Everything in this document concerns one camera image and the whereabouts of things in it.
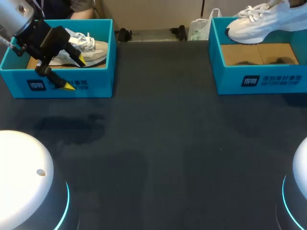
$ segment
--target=person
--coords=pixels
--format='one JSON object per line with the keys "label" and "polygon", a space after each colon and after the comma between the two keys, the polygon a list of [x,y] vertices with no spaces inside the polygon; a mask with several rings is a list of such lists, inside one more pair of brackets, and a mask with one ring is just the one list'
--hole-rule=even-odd
{"label": "person", "polygon": [[94,0],[26,0],[38,19],[92,19]]}

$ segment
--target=white sneaker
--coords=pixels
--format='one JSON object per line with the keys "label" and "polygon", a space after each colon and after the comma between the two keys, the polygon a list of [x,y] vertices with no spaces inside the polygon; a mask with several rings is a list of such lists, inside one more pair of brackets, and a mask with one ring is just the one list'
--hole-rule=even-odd
{"label": "white sneaker", "polygon": [[275,30],[307,29],[307,3],[290,8],[288,0],[271,0],[254,8],[248,6],[238,17],[228,25],[225,34],[235,42],[256,44]]}
{"label": "white sneaker", "polygon": [[[86,62],[87,67],[94,66],[101,63],[106,59],[108,44],[106,42],[95,41],[90,37],[81,33],[75,33],[69,29],[66,31],[71,35],[69,42],[78,50]],[[63,65],[76,65],[79,66],[74,60],[69,57],[69,54],[65,50],[61,50],[59,55],[54,57],[50,62],[50,66],[63,66]]]}

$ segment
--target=black tabletop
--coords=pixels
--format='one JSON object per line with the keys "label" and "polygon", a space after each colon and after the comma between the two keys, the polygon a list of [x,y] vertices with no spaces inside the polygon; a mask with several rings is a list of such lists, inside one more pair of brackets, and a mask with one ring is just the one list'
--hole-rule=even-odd
{"label": "black tabletop", "polygon": [[305,95],[217,95],[207,42],[120,45],[110,99],[0,95],[0,129],[49,149],[80,230],[275,230],[307,136]]}

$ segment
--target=blue box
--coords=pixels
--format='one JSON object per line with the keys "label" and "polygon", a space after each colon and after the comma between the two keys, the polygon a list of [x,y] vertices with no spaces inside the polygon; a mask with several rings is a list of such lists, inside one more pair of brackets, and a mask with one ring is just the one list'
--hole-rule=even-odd
{"label": "blue box", "polygon": [[274,31],[263,41],[289,43],[299,65],[227,66],[221,45],[236,44],[225,35],[226,27],[235,19],[213,18],[210,28],[208,50],[218,94],[307,92],[307,30]]}
{"label": "blue box", "polygon": [[[46,20],[51,27],[62,25],[97,41],[108,42],[105,68],[53,69],[60,77],[73,83],[74,91],[55,89],[46,77],[34,69],[26,69],[30,56],[18,57],[8,49],[0,65],[0,74],[14,98],[97,98],[111,97],[116,64],[116,39],[112,20]],[[42,91],[33,91],[29,82],[42,82]]]}

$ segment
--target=sneaker sole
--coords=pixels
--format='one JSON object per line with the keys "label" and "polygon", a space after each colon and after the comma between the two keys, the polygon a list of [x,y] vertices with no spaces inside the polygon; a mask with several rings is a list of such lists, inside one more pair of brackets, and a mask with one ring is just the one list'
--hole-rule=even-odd
{"label": "sneaker sole", "polygon": [[[278,30],[294,32],[294,31],[301,31],[301,30],[306,30],[306,29],[307,29],[307,22],[299,22],[299,23],[290,23],[290,24],[283,25]],[[268,33],[268,34],[264,34],[264,35],[262,35],[260,37],[251,38],[251,39],[233,39],[233,38],[229,37],[228,30],[229,29],[226,28],[225,35],[230,40],[232,40],[234,42],[237,42],[237,43],[240,43],[242,45],[256,45],[256,44],[259,44],[259,43],[263,42],[263,40],[269,35],[269,33]]]}
{"label": "sneaker sole", "polygon": [[[97,65],[101,65],[103,63],[106,62],[106,56],[99,58],[97,60],[94,61],[87,61],[86,62],[86,66],[82,67],[82,68],[91,68]],[[71,58],[66,58],[66,59],[61,59],[61,58],[57,58],[55,57],[50,63],[50,66],[76,66],[79,67],[80,66]]]}

